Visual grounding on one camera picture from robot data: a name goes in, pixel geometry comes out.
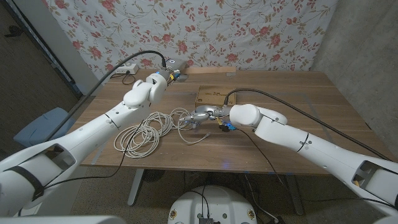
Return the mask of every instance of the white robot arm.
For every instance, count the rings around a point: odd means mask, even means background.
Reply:
[[[287,118],[276,111],[249,104],[234,105],[232,108],[200,106],[191,116],[181,120],[200,123],[208,118],[220,118],[228,114],[233,126],[254,127],[259,138],[297,152],[337,177],[358,196],[397,206],[397,163],[351,152],[286,125]],[[368,202],[386,215],[398,216],[398,211],[394,208]]]
[[[13,216],[22,207],[32,208],[67,180],[81,162],[114,133],[149,115],[151,103],[158,103],[175,70],[185,68],[182,60],[169,60],[159,70],[138,80],[123,101],[74,132],[22,151],[0,162],[0,216]]]

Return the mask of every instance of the concrete wall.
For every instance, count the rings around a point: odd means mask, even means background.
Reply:
[[[398,156],[398,1],[340,1],[311,70],[325,72]]]
[[[41,0],[15,0],[14,2],[42,36],[66,70],[68,70],[69,74],[76,81],[76,86],[79,90],[84,95],[87,94],[98,82],[98,78],[87,67],[80,54],[72,46],[72,43],[43,2]]]

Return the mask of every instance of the floral backdrop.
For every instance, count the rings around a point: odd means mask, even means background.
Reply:
[[[309,70],[337,0],[43,0],[97,77],[140,50],[189,66]],[[155,55],[134,60],[159,68]]]

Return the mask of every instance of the table leg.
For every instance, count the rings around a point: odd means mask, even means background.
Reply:
[[[297,187],[294,175],[286,175],[287,185],[289,186],[290,196],[292,197],[293,206],[297,215],[304,215],[304,208],[300,198],[299,188]]]
[[[145,171],[144,169],[136,170],[136,175],[134,176],[134,180],[132,181],[132,185],[131,185],[129,199],[127,200],[127,204],[129,206],[133,206],[136,203],[139,188],[141,186],[141,179],[142,179],[142,176],[144,175],[144,171]]]

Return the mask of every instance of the power strip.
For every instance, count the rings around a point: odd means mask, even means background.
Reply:
[[[130,74],[135,74],[138,71],[138,65],[136,63],[124,63],[122,66],[116,69],[115,74],[126,74],[127,71]]]

